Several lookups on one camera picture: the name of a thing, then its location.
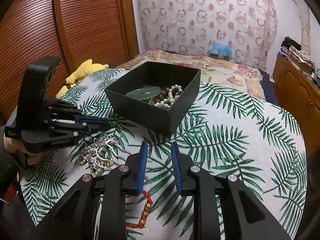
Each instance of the red string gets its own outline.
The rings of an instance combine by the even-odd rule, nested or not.
[[[126,223],[125,226],[128,227],[128,228],[144,228],[144,225],[145,225],[145,223],[147,221],[147,216],[149,215],[150,207],[153,204],[153,201],[152,201],[151,196],[150,196],[150,194],[148,192],[146,192],[145,190],[142,190],[141,193],[146,196],[147,203],[144,206],[143,212],[141,214],[141,218],[139,220],[139,224],[138,225],[132,225],[132,224]]]

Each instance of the dark sleeve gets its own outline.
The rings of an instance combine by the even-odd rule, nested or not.
[[[0,198],[17,176],[19,165],[3,144],[4,126],[0,127]]]

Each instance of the palm leaf pattern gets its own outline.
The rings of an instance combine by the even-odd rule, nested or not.
[[[273,215],[294,238],[304,207],[307,164],[301,132],[287,111],[239,91],[201,82],[197,100],[171,138],[167,138],[112,110],[104,89],[127,72],[114,69],[95,72],[62,98],[77,104],[88,115],[108,117],[112,128],[104,133],[114,135],[122,148],[135,153],[142,140],[149,144],[148,156],[152,163],[147,165],[149,179],[145,181],[144,189],[154,203],[147,228],[128,228],[128,239],[150,238],[149,230],[153,230],[153,226],[171,230],[175,233],[172,237],[182,240],[192,237],[193,200],[179,196],[175,190],[170,153],[174,140],[180,152],[191,156],[196,165],[213,175],[236,174],[267,208],[270,203],[272,210],[276,210],[274,206],[278,207]],[[79,177],[88,172],[87,166],[75,164],[75,158],[82,147],[104,133],[86,135],[74,147],[44,155],[41,164],[28,171],[22,181],[22,190],[35,224]],[[127,156],[116,148],[115,151]],[[145,201],[144,196],[126,198],[128,223],[138,223]],[[216,201],[223,238],[218,197]],[[97,239],[98,235],[99,224],[94,237]]]

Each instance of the black box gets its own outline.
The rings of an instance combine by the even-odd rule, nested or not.
[[[120,77],[105,93],[117,114],[170,138],[199,93],[200,75],[196,68],[148,61]],[[176,84],[183,92],[167,109],[125,96],[146,85],[164,90]]]

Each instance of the yellow stuffed animal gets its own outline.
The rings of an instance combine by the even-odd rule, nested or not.
[[[92,64],[92,59],[88,59],[83,62],[78,69],[73,72],[63,84],[64,86],[60,89],[56,98],[61,97],[65,92],[67,92],[71,87],[74,87],[76,83],[83,80],[86,76],[90,75],[93,72],[106,69],[109,65],[101,65],[101,64]]]

